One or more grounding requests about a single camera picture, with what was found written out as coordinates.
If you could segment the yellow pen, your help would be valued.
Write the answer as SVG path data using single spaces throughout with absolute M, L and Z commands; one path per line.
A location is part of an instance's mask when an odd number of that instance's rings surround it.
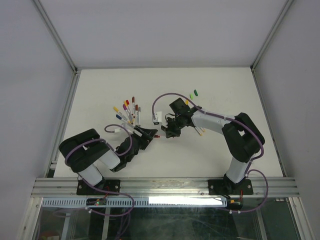
M 197 132 L 200 136 L 203 135 L 202 132 L 201 132 L 197 127 L 195 127 L 194 129 L 196 130 L 196 132 Z

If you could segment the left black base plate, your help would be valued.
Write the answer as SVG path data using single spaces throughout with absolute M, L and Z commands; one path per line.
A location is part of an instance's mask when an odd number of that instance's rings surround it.
M 121 181 L 119 179 L 103 179 L 94 187 L 99 190 L 118 193 L 120 191 L 120 183 Z M 83 179 L 80 179 L 78 180 L 76 194 L 78 196 L 104 196 L 107 193 L 91 188 Z

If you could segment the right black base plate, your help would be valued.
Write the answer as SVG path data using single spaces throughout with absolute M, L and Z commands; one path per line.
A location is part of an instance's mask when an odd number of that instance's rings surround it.
M 243 179 L 239 183 L 233 183 L 232 181 L 227 181 L 226 179 L 209 179 L 208 183 L 208 193 L 209 195 L 253 195 L 252 182 L 249 179 Z

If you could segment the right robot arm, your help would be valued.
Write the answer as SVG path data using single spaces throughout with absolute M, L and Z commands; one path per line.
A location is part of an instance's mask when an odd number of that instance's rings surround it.
M 170 105 L 172 117 L 166 118 L 166 126 L 161 126 L 167 138 L 179 137 L 185 127 L 205 129 L 221 134 L 227 144 L 232 160 L 224 175 L 223 187 L 230 194 L 241 189 L 249 165 L 256 154 L 263 153 L 265 139 L 246 113 L 223 116 L 205 110 L 200 106 L 189 107 L 181 98 Z

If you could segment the yellow cap marker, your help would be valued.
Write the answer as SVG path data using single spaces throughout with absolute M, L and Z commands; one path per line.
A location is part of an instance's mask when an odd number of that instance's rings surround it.
M 123 115 L 120 111 L 119 111 L 119 109 L 117 108 L 117 107 L 113 107 L 113 109 L 117 112 L 117 114 L 119 115 L 119 116 L 121 116 L 125 121 L 127 121 L 128 123 L 130 123 L 130 121 L 125 117 L 125 115 Z

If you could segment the aluminium front rail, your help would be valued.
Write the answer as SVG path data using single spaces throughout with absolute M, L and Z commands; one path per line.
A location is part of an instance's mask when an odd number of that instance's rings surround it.
M 148 196 L 184 196 L 213 197 L 209 195 L 208 180 L 219 178 L 108 178 L 120 180 L 120 193 L 133 197 Z M 243 195 L 246 198 L 290 198 L 299 197 L 296 181 L 292 177 L 248 178 L 253 187 L 253 195 Z M 78 187 L 77 178 L 37 178 L 32 197 L 75 197 Z

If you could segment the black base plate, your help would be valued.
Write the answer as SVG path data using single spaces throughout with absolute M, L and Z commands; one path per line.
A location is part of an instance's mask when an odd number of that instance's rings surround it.
M 99 190 L 118 193 L 120 191 L 120 183 L 121 181 L 119 179 L 103 179 L 94 187 Z M 76 194 L 78 196 L 104 196 L 107 193 L 91 188 L 83 179 L 80 179 L 78 180 Z
M 209 179 L 208 183 L 208 193 L 209 195 L 253 195 L 252 182 L 249 179 L 243 179 L 239 183 L 233 183 L 232 181 L 227 181 L 226 179 Z

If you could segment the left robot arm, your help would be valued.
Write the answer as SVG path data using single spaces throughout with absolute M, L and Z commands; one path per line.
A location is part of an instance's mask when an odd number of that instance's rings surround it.
M 64 157 L 65 165 L 78 174 L 93 194 L 100 194 L 105 188 L 105 180 L 95 162 L 102 162 L 115 173 L 127 166 L 139 151 L 144 151 L 156 136 L 157 129 L 133 127 L 126 130 L 128 137 L 115 149 L 91 128 L 60 143 L 58 149 Z

